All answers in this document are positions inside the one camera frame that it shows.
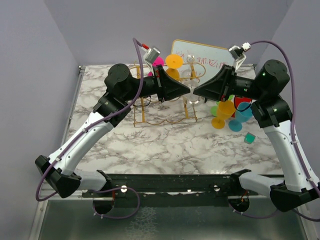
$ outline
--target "yellow cup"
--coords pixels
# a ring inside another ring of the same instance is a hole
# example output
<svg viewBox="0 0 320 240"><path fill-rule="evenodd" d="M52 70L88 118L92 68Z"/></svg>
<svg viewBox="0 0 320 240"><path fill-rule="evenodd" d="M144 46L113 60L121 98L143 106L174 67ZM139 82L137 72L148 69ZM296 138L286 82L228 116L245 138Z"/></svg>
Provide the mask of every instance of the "yellow cup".
<svg viewBox="0 0 320 240"><path fill-rule="evenodd" d="M212 127L214 127L215 129L223 129L225 127L225 120L221 120L218 117L215 117L211 120L211 125Z"/></svg>
<svg viewBox="0 0 320 240"><path fill-rule="evenodd" d="M226 120L230 118L235 111L236 109L232 101L220 101L218 109L216 110L216 116L221 120Z"/></svg>
<svg viewBox="0 0 320 240"><path fill-rule="evenodd" d="M166 74L169 75L169 77L178 80L180 78L179 71L177 69L168 68L166 71Z"/></svg>
<svg viewBox="0 0 320 240"><path fill-rule="evenodd" d="M232 101L220 101L216 110L216 117L211 121L212 127L223 129L226 124L225 120L230 118L235 111L236 109Z"/></svg>

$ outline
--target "marble table surface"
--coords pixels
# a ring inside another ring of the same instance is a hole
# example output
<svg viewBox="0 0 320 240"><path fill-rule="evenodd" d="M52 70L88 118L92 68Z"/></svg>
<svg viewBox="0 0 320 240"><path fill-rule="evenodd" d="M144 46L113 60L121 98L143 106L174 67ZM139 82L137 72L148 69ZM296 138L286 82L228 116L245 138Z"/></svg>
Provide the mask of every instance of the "marble table surface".
<svg viewBox="0 0 320 240"><path fill-rule="evenodd" d="M110 67L86 67L68 137L83 124L105 93L104 79ZM253 79L253 66L241 67L238 75ZM243 124L240 132L232 132L228 121L223 129L215 129L211 125L213 116L210 113L215 104L208 101L196 105L197 122L188 120L188 123L156 126L138 124L134 127L132 110L113 131L94 145L77 169L103 170L110 174L231 174L251 169L259 174L282 174L271 142L257 121L252 118ZM164 119L167 115L177 120L182 113L181 99L151 103L146 107L146 118L151 121ZM252 144L244 142L248 132L256 136Z"/></svg>

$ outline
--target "gray wall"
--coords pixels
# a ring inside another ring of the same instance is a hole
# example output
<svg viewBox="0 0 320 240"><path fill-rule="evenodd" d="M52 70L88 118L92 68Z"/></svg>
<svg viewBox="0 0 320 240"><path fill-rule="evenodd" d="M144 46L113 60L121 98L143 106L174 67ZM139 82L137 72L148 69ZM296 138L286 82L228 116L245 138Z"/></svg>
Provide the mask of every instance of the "gray wall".
<svg viewBox="0 0 320 240"><path fill-rule="evenodd" d="M132 63L132 37L164 56L175 39L230 47L271 39L292 0L44 0L82 65ZM248 62L257 64L265 46Z"/></svg>
<svg viewBox="0 0 320 240"><path fill-rule="evenodd" d="M295 0L272 40L282 46L293 67L296 87L296 131L315 173L320 176L319 40L320 1ZM283 60L278 50L268 46L257 69L269 59ZM291 86L282 97L291 103ZM320 201L310 203L310 211L320 218ZM320 236L320 224L315 223Z"/></svg>
<svg viewBox="0 0 320 240"><path fill-rule="evenodd" d="M0 7L0 239L29 237L40 174L62 139L79 69L43 0Z"/></svg>

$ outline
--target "gold wire rack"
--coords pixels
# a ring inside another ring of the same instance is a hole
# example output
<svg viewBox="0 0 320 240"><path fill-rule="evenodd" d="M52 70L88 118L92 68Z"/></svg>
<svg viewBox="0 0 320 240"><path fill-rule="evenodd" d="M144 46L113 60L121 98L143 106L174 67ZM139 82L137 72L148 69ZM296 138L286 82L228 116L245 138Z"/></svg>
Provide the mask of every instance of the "gold wire rack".
<svg viewBox="0 0 320 240"><path fill-rule="evenodd" d="M199 75L199 76L196 76L196 71L195 71L195 67L194 67L194 64L197 64L197 65L200 65L203 67L204 69L204 73ZM133 64L134 66L130 68L130 70L132 69L136 69L136 78L137 79L140 79L141 77L141 70L140 70L140 66L139 65L136 65L136 63ZM195 62L195 63L192 63L192 64L189 64L189 63L184 63L183 65L189 65L190 66L190 69L191 69L191 75L190 77L182 77L182 78L179 78L179 79L175 79L177 81L182 81L182 80L186 80L186 79L197 79L198 83L200 82L200 78L202 76L204 76L206 74L206 67L204 65L202 65L201 63L198 63L198 62ZM179 99L181 99L181 97L177 97L176 99L173 99L173 100L170 100L170 102L175 102L175 101L178 101ZM148 125L151 125L151 126L157 126L157 125L161 125L165 122L169 123L169 124L178 124L178 123L181 123L185 120L192 120L194 119L194 123L196 123L198 121L198 117L197 117L197 114L196 114L196 110L195 110L195 106L192 105L191 106L191 111L193 113L193 116L190 115L189 113L189 110L188 110L188 107L187 107L187 101L184 97L182 97L182 104L183 104L183 110L184 110L184 116L182 118L180 118L179 120L170 120L170 119L163 119L163 120L160 120L159 122L150 122L147 120L147 117L146 117L146 108L147 106L145 105L145 99L143 97L141 97L140 99L140 105L139 106L134 106L133 107L133 126L136 127L137 124L148 124ZM150 99L150 103L148 105L150 105L151 103L160 103L160 101L156 100L156 101L152 101ZM137 114L138 114L138 108L141 108L141 121L138 121L137 120Z"/></svg>

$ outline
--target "purple cable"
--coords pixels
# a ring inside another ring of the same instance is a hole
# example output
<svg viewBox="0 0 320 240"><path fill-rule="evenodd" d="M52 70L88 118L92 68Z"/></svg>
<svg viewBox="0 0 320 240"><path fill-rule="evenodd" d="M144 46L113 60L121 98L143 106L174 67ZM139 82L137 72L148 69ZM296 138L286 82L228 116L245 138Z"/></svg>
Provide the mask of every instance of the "purple cable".
<svg viewBox="0 0 320 240"><path fill-rule="evenodd" d="M245 214L243 212L237 211L230 204L229 204L229 206L233 209L233 212L235 212L236 214L239 214L239 215L245 216L247 218L251 218L251 219L268 219L268 218L272 218L280 213L280 211L278 209L276 209L273 213L271 213L270 215L267 215L267 216L254 216L254 215Z"/></svg>
<svg viewBox="0 0 320 240"><path fill-rule="evenodd" d="M298 212L297 210L295 209L292 209L292 211L296 214L298 214L300 217L304 218L304 219L307 219L309 221L312 221L312 222L320 222L320 219L316 219L316 218L311 218L311 217L308 217L308 216L305 216L303 214L301 214L300 212Z"/></svg>
<svg viewBox="0 0 320 240"><path fill-rule="evenodd" d="M293 143L293 147L295 149L295 152L298 156L299 162L302 166L302 169L307 177L307 179L311 179L311 176L308 172L307 166L303 160L302 154L300 152L298 143L297 143L297 139L296 139L296 132L295 132L295 125L296 125L296 87L295 87L295 78L294 78L294 73L292 70L292 66L291 63L289 61L289 58L287 56L287 54L285 53L285 51L275 42L273 41L269 41L269 40L259 40L259 41L254 41L252 43L250 43L250 45L254 45L254 44L258 44L258 43L267 43L267 44L271 44L273 46L275 46L277 49L279 49L279 51L282 53L286 64L288 66L288 70L290 73L290 78L291 78L291 94L292 94L292 120L291 120L291 126L290 126L290 131L291 131L291 137L292 137L292 143ZM311 186L314 188L314 190L316 191L316 193L318 194L319 198L320 198L320 190L318 189L317 185L315 184L314 181L309 181ZM303 214L299 213L299 216L308 219L309 217L304 216ZM308 220L310 221L314 221L314 222L320 222L320 218L319 219L313 219L313 218L309 218Z"/></svg>
<svg viewBox="0 0 320 240"><path fill-rule="evenodd" d="M139 95L141 93L141 90L142 90L142 87L144 85L144 66L143 66L143 61L142 61L142 56L141 56L141 53L140 53L140 49L139 49L139 46L141 47L142 44L135 38L132 39L133 40L133 43L134 43L134 47L135 47L135 50L136 50L136 53L138 55L138 61L139 61L139 66L140 66L140 71L141 71L141 74L140 74L140 83L139 83L139 88L138 88L138 91L136 92L136 95L134 96L134 98L132 99L132 101L127 105L125 106L124 108L120 109L119 111L116 111L112 114L109 114L108 116L98 120L98 121L95 121L93 123L91 123L89 126L87 126L84 130L85 131L81 131L77 136L74 137L74 139L65 147L64 150L62 150L62 152L57 156L57 159L61 159L62 156L70 149L71 146L73 146L75 144L75 142L81 138L81 136L85 133L88 132L89 129L91 129L92 127L94 127L95 125L103 122L103 121L106 121L108 119L111 119L121 113L123 113L124 111L126 111L128 108L130 108L134 103L135 101L139 98ZM36 188L36 192L35 192L35 199L38 201L38 202L42 202L42 201L45 201L49 198L51 198L53 195L55 195L57 192L54 192L52 194L50 194L49 196L46 196L45 198L39 198L39 194L40 194L40 190L41 190L41 186L42 184L44 183L44 180L46 179L46 176L48 175L48 172L54 167L54 165L57 163L56 160L54 160L51 165L46 169L46 171L43 173L41 179L40 179L40 182Z"/></svg>
<svg viewBox="0 0 320 240"><path fill-rule="evenodd" d="M103 218L107 218L107 219L127 219L127 218L130 218L130 217L132 217L133 215L135 215L135 214L138 212L139 208L140 208L140 197L139 197L139 194L137 193L137 191L134 190L133 188L131 188L131 187L126 187L126 188L124 188L124 187L117 187L117 188L112 188L112 189L108 189L108 190L104 190L104 191L94 191L94 192L97 193L97 194L104 194L104 193L109 193L109 192L116 191L116 190L121 190L121 189L131 190L131 191L134 192L134 194L136 195L136 198L137 198L137 200L138 200L138 203L137 203L137 206L136 206L135 210L134 210L132 213L130 213L129 215L126 215L126 216L108 216L108 215L104 215L104 214L99 214L99 213L97 213L95 206L92 205L92 208L93 208L93 210L94 210L94 214L95 214L95 215L98 215L98 216L100 216L100 217L103 217Z"/></svg>
<svg viewBox="0 0 320 240"><path fill-rule="evenodd" d="M50 166L44 171L43 175L41 176L41 179L40 179L40 182L38 184L38 186L36 187L36 191L35 191L35 199L38 201L38 202L43 202L45 200L48 200L49 198L51 198L52 196L56 195L57 192L55 191L54 193L51 193L49 196L46 196L44 198L40 198L39 195L40 195L40 190L41 190L41 186L42 184L44 183L44 180L46 178L46 176L48 175L48 173L50 172L50 170L54 167L54 165L57 163L56 160L54 160Z"/></svg>

